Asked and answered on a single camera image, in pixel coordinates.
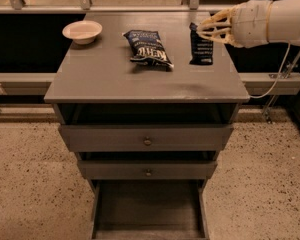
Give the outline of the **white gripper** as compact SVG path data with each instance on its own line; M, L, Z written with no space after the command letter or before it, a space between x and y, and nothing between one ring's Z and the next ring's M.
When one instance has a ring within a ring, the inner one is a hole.
M272 0L249 0L223 9L204 19L197 27L197 34L203 39L237 48L265 45L272 3Z

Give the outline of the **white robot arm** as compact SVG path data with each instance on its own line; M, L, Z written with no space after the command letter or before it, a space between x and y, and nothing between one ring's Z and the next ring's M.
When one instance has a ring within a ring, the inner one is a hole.
M249 0L203 20L197 34L237 48L300 46L300 0Z

